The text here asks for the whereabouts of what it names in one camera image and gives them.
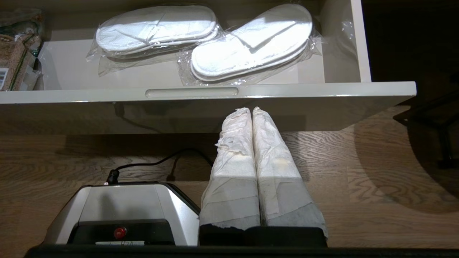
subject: wooden floor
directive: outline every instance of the wooden floor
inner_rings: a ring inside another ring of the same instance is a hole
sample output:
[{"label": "wooden floor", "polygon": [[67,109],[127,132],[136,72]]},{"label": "wooden floor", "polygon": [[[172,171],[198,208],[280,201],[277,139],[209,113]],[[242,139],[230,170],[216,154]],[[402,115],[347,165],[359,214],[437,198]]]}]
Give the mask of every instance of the wooden floor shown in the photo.
[{"label": "wooden floor", "polygon": [[[459,173],[435,169],[433,134],[392,120],[406,109],[338,132],[283,133],[324,213],[329,246],[459,247]],[[110,169],[183,147],[215,158],[217,140],[217,134],[0,136],[0,256],[21,257],[39,244],[75,191],[103,184]],[[165,181],[172,163],[123,171],[120,181]],[[174,183],[200,204],[209,173],[203,159],[185,154]]]}]

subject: drawer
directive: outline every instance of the drawer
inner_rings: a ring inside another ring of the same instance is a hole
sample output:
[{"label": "drawer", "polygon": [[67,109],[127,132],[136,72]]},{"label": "drawer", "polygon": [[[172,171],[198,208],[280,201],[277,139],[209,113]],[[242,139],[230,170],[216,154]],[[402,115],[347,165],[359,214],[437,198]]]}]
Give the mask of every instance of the drawer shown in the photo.
[{"label": "drawer", "polygon": [[[283,1],[203,3],[229,28]],[[44,9],[48,38],[39,55],[44,74],[39,90],[0,92],[0,134],[219,132],[234,109],[256,106],[268,111],[281,131],[340,130],[416,95],[414,82],[371,82],[360,0],[303,1],[325,39],[322,55],[257,85],[183,86],[175,61],[99,77],[97,62],[85,59],[98,24],[153,4],[3,0],[1,9]]]}]

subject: sticker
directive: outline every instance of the sticker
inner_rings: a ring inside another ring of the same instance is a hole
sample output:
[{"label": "sticker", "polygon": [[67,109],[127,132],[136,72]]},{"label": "sticker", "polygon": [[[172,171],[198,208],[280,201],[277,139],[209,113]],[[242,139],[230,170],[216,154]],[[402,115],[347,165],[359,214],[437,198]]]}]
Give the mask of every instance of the sticker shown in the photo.
[{"label": "sticker", "polygon": [[3,84],[6,81],[7,74],[8,74],[8,68],[0,68],[0,89],[3,88]]},{"label": "sticker", "polygon": [[108,241],[96,242],[98,246],[144,246],[145,241]]}]

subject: power cord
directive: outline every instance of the power cord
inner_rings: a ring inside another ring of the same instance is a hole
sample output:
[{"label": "power cord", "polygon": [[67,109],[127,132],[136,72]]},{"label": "power cord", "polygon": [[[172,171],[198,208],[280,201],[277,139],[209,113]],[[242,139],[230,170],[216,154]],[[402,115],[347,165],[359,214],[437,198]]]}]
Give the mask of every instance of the power cord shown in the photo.
[{"label": "power cord", "polygon": [[108,174],[108,177],[107,177],[107,181],[104,183],[104,185],[113,185],[113,184],[117,184],[118,183],[118,176],[119,176],[119,170],[121,169],[124,169],[124,168],[130,168],[130,167],[137,167],[137,166],[156,166],[156,165],[159,165],[167,160],[169,160],[170,158],[178,155],[174,161],[174,165],[172,167],[172,171],[171,171],[171,174],[168,175],[167,177],[167,180],[168,181],[174,181],[175,180],[175,176],[174,176],[174,170],[175,170],[175,167],[177,166],[177,161],[179,160],[181,154],[185,151],[194,151],[196,153],[198,153],[201,157],[203,157],[207,163],[212,167],[213,166],[213,162],[212,160],[210,160],[210,158],[208,158],[204,153],[202,153],[200,150],[197,150],[197,149],[194,149],[194,148],[186,148],[186,149],[182,149],[182,150],[179,150],[167,157],[165,157],[164,159],[158,161],[158,162],[154,162],[154,163],[133,163],[133,164],[126,164],[126,165],[123,165],[123,166],[119,166],[117,167],[116,169],[112,169],[110,171],[110,173]]}]

